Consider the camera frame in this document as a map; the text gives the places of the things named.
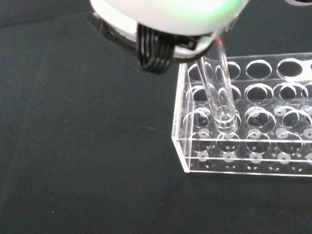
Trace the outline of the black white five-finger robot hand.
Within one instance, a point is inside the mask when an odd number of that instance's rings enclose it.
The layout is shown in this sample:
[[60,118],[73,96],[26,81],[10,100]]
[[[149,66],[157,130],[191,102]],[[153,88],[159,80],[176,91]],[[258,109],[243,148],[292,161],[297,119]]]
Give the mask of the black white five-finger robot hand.
[[141,70],[165,73],[173,62],[204,56],[235,24],[246,0],[92,0],[87,21],[137,58]]

